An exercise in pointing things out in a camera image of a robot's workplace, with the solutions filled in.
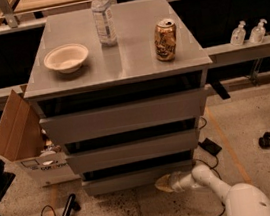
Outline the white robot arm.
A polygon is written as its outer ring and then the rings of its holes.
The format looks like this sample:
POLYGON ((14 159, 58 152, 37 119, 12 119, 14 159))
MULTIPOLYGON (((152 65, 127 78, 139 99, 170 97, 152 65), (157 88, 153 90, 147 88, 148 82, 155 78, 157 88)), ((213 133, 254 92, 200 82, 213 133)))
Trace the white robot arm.
POLYGON ((185 192, 209 187, 226 207, 227 216, 270 216, 270 199, 259 188, 247 183, 228 185, 205 164, 189 172, 177 171, 155 182, 163 192, 185 192))

